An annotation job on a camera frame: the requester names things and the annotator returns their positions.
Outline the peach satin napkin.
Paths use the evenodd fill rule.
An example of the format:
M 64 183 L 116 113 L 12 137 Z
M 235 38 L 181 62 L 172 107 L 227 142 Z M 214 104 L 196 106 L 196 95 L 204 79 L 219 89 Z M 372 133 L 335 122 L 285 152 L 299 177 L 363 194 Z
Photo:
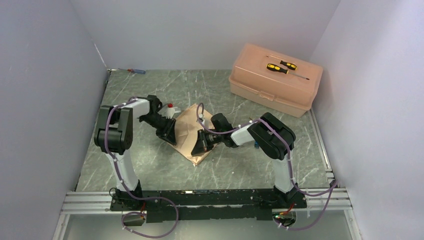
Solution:
M 212 129 L 214 126 L 211 123 L 212 114 L 207 110 L 197 110 L 197 108 L 198 105 L 195 103 L 182 111 L 176 118 L 176 145 L 171 146 L 193 166 L 197 166 L 215 148 L 215 145 L 212 145 L 207 150 L 202 141 L 198 140 L 198 131 L 204 129 L 198 122 L 198 116 L 203 116 L 204 125 L 208 129 Z

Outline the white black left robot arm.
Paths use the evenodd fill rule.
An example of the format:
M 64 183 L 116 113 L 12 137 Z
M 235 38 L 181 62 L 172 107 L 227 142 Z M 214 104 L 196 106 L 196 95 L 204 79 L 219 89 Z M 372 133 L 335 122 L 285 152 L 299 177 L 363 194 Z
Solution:
M 124 103 L 100 107 L 93 141 L 112 165 L 116 178 L 115 195 L 124 199 L 129 209 L 137 210 L 144 203 L 141 182 L 136 176 L 130 153 L 134 122 L 150 125 L 159 139 L 175 146 L 174 116 L 180 112 L 180 108 L 162 103 L 155 95 L 132 96 Z

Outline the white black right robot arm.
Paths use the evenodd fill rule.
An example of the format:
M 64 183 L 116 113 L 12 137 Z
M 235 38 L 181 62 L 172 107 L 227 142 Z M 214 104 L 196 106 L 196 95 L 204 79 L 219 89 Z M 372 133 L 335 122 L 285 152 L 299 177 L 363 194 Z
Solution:
M 269 112 L 238 127 L 233 127 L 222 113 L 213 115 L 210 120 L 213 128 L 197 131 L 197 140 L 190 154 L 199 156 L 220 143 L 228 148 L 255 143 L 256 148 L 273 160 L 274 186 L 278 190 L 276 203 L 282 208 L 289 207 L 295 201 L 293 174 L 288 167 L 295 133 Z

